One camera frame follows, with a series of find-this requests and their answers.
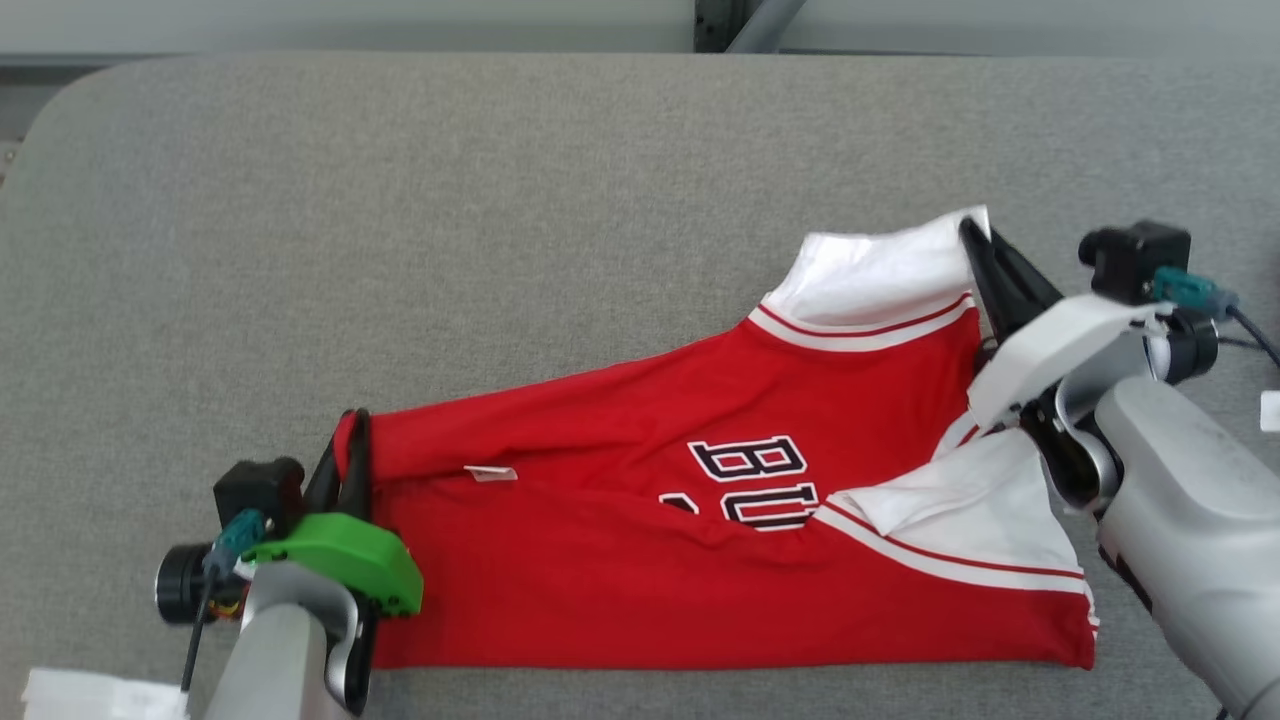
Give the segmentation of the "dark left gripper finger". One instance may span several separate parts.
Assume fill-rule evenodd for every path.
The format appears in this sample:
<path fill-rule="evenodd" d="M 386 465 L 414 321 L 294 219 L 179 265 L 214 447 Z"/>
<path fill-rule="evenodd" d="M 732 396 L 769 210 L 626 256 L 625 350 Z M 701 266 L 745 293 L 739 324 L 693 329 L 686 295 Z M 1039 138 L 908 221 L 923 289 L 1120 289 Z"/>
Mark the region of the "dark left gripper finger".
<path fill-rule="evenodd" d="M 339 493 L 339 511 L 358 520 L 372 519 L 372 441 L 370 413 L 360 407 L 344 415 L 347 465 Z"/>
<path fill-rule="evenodd" d="M 338 502 L 340 487 L 342 479 L 335 460 L 334 439 L 329 439 L 303 489 L 303 505 L 307 514 L 330 512 Z"/>

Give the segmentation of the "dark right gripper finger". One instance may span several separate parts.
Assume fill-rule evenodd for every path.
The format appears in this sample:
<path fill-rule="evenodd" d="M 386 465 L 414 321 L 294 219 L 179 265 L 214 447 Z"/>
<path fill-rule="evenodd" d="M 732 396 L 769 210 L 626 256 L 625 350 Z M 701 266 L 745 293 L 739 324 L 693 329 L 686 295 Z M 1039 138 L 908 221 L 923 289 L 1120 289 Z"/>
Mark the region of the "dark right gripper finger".
<path fill-rule="evenodd" d="M 1064 299 L 1059 288 L 1001 234 L 992 234 L 989 242 L 1001 322 L 1032 322 Z"/>
<path fill-rule="evenodd" d="M 1005 277 L 1005 251 L 1007 243 L 998 232 L 984 231 L 974 217 L 960 220 L 959 234 L 965 249 L 974 288 L 986 311 L 995 342 L 1004 342 L 1011 333 L 1011 310 L 1007 278 Z"/>

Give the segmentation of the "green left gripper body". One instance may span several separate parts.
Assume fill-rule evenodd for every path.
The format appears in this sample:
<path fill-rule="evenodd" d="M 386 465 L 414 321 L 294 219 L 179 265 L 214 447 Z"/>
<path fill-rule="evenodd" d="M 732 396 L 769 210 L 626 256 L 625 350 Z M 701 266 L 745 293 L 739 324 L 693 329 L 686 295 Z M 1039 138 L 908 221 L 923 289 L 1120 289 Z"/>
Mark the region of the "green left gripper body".
<path fill-rule="evenodd" d="M 253 568 L 242 637 L 275 655 L 253 674 L 285 674 L 268 684 L 269 716 L 362 716 L 381 620 L 422 610 L 422 573 L 404 542 L 370 521 L 316 512 L 242 559 Z"/>

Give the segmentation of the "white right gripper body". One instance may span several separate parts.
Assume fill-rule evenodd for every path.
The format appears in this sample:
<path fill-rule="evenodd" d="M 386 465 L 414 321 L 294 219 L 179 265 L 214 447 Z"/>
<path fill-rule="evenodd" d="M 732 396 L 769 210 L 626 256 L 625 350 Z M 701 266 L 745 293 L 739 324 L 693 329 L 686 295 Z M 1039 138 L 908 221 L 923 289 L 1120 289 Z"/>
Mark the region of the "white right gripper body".
<path fill-rule="evenodd" d="M 1170 302 L 1129 306 L 1094 293 L 1059 301 L 1000 342 L 968 391 L 977 427 L 1016 425 L 1039 450 L 1059 497 L 1100 512 L 1116 495 L 1121 464 L 1085 421 L 1130 377 L 1158 379 L 1147 338 L 1162 338 Z"/>

